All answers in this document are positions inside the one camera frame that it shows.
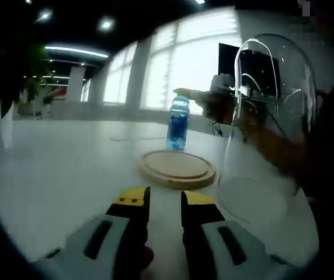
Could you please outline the person's left hand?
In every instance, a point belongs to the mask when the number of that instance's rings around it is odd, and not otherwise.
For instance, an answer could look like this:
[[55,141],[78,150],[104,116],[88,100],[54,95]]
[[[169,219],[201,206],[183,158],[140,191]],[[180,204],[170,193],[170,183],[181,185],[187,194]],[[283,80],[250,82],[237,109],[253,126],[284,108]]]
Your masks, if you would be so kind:
[[142,269],[145,270],[146,268],[148,268],[150,264],[153,262],[153,260],[154,260],[153,250],[150,247],[145,246]]

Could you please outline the person's right hand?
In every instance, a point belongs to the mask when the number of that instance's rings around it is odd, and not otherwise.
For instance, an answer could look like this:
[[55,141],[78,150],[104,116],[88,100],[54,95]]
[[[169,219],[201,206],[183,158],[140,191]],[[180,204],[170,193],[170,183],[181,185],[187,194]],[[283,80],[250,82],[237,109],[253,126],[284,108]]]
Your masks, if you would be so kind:
[[203,109],[203,116],[218,123],[230,125],[234,115],[235,98],[230,94],[205,94],[196,103]]

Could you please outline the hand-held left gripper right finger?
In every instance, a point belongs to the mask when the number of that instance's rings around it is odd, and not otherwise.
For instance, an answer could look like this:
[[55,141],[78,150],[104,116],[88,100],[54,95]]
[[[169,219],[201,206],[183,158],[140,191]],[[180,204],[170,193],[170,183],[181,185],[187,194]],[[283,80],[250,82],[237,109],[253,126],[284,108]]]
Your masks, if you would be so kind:
[[240,224],[224,219],[212,197],[182,191],[183,245],[190,279],[295,279],[296,268],[266,252]]

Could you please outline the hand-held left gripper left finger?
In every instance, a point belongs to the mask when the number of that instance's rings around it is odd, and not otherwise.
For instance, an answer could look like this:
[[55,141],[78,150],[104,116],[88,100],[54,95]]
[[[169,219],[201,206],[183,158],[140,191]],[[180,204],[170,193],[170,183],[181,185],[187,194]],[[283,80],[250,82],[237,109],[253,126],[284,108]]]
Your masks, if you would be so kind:
[[74,231],[62,248],[37,261],[44,279],[140,279],[151,190],[123,191],[106,213]]

